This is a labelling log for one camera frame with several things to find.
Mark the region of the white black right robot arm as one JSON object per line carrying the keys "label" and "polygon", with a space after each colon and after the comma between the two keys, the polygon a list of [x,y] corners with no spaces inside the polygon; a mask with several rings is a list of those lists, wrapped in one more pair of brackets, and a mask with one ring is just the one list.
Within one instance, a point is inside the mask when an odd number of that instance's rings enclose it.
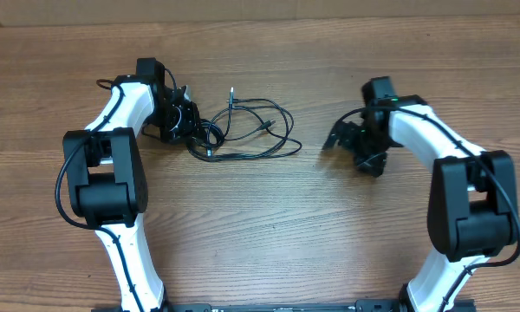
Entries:
{"label": "white black right robot arm", "polygon": [[396,299],[355,302],[355,311],[473,311],[460,290],[479,268],[520,257],[515,166],[503,151],[487,151],[449,128],[419,95],[399,96],[388,76],[362,88],[362,122],[343,115],[323,147],[341,146],[356,168],[375,178],[391,147],[408,149],[431,173],[426,224],[432,242],[422,268]]}

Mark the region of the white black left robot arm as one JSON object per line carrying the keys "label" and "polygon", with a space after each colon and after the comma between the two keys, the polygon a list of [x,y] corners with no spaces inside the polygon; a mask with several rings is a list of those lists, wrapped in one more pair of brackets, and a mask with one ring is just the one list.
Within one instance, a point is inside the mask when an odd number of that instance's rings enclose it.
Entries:
{"label": "white black left robot arm", "polygon": [[137,137],[149,125],[165,144],[205,136],[197,105],[186,86],[166,85],[172,73],[155,58],[140,58],[133,75],[99,80],[111,98],[84,129],[63,137],[64,163],[55,185],[61,203],[68,185],[76,220],[101,240],[120,287],[119,311],[169,311],[166,286],[156,272],[144,231],[148,203],[146,174]]}

